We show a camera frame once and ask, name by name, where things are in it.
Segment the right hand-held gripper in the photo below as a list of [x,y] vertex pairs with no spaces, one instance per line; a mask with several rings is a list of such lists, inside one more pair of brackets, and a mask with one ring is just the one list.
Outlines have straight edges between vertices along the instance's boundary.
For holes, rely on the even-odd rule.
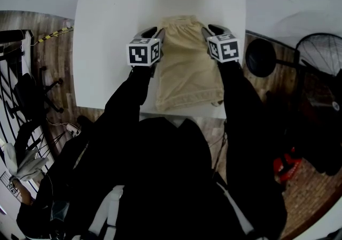
[[209,24],[209,30],[201,28],[207,46],[207,52],[212,59],[220,63],[239,60],[239,39],[235,37],[229,28],[220,25]]

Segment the person's left forearm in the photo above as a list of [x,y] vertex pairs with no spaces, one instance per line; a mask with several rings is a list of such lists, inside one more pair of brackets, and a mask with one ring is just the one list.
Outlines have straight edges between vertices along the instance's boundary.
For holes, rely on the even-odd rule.
[[105,105],[105,114],[138,117],[147,98],[152,68],[135,66]]

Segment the person's black jacket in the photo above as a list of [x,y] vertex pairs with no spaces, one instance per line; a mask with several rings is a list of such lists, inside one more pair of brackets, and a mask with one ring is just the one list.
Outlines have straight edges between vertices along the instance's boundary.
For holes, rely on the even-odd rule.
[[287,212],[269,144],[257,128],[227,125],[226,182],[189,119],[101,116],[67,141],[49,170],[67,185],[66,238],[88,230],[105,196],[123,186],[114,240],[279,240]]

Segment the black metal stair railing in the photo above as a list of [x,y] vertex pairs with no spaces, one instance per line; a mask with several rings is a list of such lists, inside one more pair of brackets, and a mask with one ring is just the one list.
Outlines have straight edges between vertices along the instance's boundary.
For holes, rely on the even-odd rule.
[[18,107],[17,100],[13,94],[14,86],[18,80],[25,74],[19,70],[19,64],[22,63],[24,52],[21,48],[16,48],[7,52],[4,45],[0,45],[0,94],[5,106],[5,115],[9,123],[10,131],[14,141],[18,140],[19,134],[14,132],[13,122],[18,124],[18,129],[28,126],[30,122],[34,122],[40,128],[45,124],[46,117],[27,120],[24,115],[18,112],[11,112],[11,109]]

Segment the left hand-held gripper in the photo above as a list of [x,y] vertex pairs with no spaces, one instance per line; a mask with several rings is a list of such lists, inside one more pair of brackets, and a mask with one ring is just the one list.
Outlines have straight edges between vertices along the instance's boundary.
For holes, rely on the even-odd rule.
[[144,29],[137,33],[132,41],[126,45],[127,64],[132,67],[151,67],[152,77],[154,77],[156,63],[164,55],[162,47],[166,31],[164,28],[158,32],[157,30],[157,26]]

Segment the grey cloth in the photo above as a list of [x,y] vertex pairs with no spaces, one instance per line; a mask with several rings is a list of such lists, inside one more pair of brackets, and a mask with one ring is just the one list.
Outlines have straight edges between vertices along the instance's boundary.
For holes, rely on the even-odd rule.
[[36,177],[44,165],[49,161],[48,158],[39,157],[38,149],[26,150],[21,162],[17,162],[15,148],[11,143],[4,145],[5,165],[11,174],[18,180],[29,181]]

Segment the black office chair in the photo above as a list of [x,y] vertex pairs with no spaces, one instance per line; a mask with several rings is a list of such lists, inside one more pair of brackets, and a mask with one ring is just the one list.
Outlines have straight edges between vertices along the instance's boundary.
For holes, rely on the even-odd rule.
[[18,103],[18,107],[11,109],[11,112],[20,111],[27,120],[35,118],[46,117],[47,109],[45,104],[48,104],[57,113],[63,113],[63,108],[58,108],[48,98],[48,92],[57,84],[62,85],[63,79],[59,78],[49,86],[44,86],[42,82],[43,72],[46,71],[43,66],[39,69],[39,83],[36,84],[34,78],[26,73],[24,74],[14,86],[13,94]]

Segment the white power strip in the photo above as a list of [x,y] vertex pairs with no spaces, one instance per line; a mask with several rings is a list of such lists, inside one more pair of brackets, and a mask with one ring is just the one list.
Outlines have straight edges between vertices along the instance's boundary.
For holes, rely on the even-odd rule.
[[68,132],[71,134],[72,137],[76,137],[81,133],[80,129],[71,123],[68,123],[66,125],[66,129],[68,130]]

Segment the black bag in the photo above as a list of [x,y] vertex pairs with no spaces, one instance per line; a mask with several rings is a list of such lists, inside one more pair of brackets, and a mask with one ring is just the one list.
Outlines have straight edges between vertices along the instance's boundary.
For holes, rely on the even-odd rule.
[[336,175],[342,168],[342,101],[318,76],[306,73],[290,101],[286,140],[317,172]]

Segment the person's right forearm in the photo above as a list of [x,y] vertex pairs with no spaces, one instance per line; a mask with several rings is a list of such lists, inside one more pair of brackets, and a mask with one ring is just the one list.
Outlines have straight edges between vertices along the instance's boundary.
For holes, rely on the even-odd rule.
[[240,63],[219,63],[224,87],[224,108],[227,120],[235,125],[261,122],[263,103],[250,81],[244,76]]

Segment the beige shorts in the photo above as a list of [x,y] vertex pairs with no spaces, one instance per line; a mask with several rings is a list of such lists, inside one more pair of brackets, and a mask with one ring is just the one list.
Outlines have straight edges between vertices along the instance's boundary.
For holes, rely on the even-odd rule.
[[163,18],[164,56],[157,66],[156,108],[168,111],[223,101],[223,83],[216,61],[207,53],[204,25],[195,16]]

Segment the black standing fan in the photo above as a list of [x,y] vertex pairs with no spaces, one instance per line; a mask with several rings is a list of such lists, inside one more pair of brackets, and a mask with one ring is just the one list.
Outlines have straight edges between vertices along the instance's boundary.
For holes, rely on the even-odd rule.
[[245,61],[249,71],[259,78],[269,76],[277,64],[293,68],[297,73],[292,106],[299,107],[306,74],[316,76],[332,93],[331,107],[342,115],[342,37],[329,33],[313,33],[303,37],[294,48],[293,61],[277,59],[271,42],[258,38],[246,50]]

